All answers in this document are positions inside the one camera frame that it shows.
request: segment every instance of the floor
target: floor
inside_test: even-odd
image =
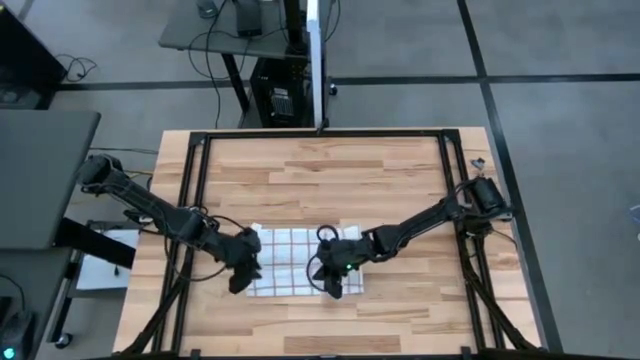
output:
[[[5,0],[52,53],[95,60],[83,82],[201,80],[184,52],[157,40],[176,0]],[[467,0],[490,75],[640,72],[640,2]],[[475,75],[454,0],[342,0],[328,44],[335,77]],[[197,64],[203,61],[198,57]],[[252,68],[247,62],[243,76]],[[212,57],[216,74],[224,68]],[[493,85],[499,121],[525,205],[540,267],[567,352],[640,357],[640,83]],[[54,109],[90,109],[103,119],[94,146],[157,148],[166,129],[212,128],[212,89],[59,93]],[[220,127],[240,108],[221,90]],[[333,126],[486,126],[478,85],[340,87]],[[150,171],[153,157],[118,154]],[[77,220],[120,220],[113,201],[74,195]],[[111,350],[121,298],[74,303],[72,346],[43,345],[40,359],[82,359]]]

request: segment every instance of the wooden table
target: wooden table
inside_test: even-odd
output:
[[[485,175],[496,177],[484,128],[459,130],[465,158],[482,157]],[[156,164],[152,190],[173,203],[188,138],[188,131],[165,132]],[[366,229],[400,222],[446,192],[432,138],[230,139],[215,140],[211,151],[205,205],[245,225],[356,224]],[[477,173],[468,170],[470,176]],[[508,225],[495,226],[511,233]],[[486,253],[498,303],[525,337],[539,344],[514,245],[490,235]],[[194,275],[215,272],[219,266],[197,253]],[[162,239],[142,234],[114,350],[126,347],[156,309],[164,269]],[[220,356],[444,354],[474,347],[452,225],[413,240],[391,261],[365,265],[363,272],[365,293],[339,301],[326,296],[232,295],[226,273],[192,284],[181,353],[199,348],[203,355]],[[481,308],[491,346],[488,317]],[[168,319],[165,348],[173,314]]]

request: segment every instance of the table leg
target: table leg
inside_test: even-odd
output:
[[[236,91],[236,96],[238,97],[238,101],[240,102],[240,107],[242,108],[243,112],[247,112],[249,110],[249,98],[247,98],[247,93],[244,91],[242,78],[240,78],[240,71],[238,71],[238,65],[236,65],[236,59],[234,59],[233,55],[231,54],[220,55],[222,55],[224,66],[227,68],[227,73],[229,73],[229,80],[231,81],[231,85]]]
[[[56,247],[71,247],[112,264],[131,269],[136,249],[110,239],[77,222],[63,218],[54,241]]]

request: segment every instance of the white cloth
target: white cloth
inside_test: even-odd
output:
[[[319,295],[307,280],[306,268],[309,259],[316,253],[318,238],[316,229],[285,228],[262,229],[258,224],[252,226],[258,232],[262,250],[258,253],[258,262],[262,266],[262,279],[254,280],[247,288],[247,296],[309,296]],[[338,229],[340,238],[359,239],[360,229],[351,226]],[[331,236],[321,234],[323,239]],[[320,261],[311,263],[309,275],[320,268]],[[322,288],[321,281],[314,281]],[[351,271],[342,279],[344,294],[364,292],[364,282],[360,271]]]

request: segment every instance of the computer tower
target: computer tower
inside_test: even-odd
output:
[[[0,4],[0,109],[46,108],[65,68]]]
[[[307,64],[306,59],[258,59],[251,90],[262,127],[313,127]]]

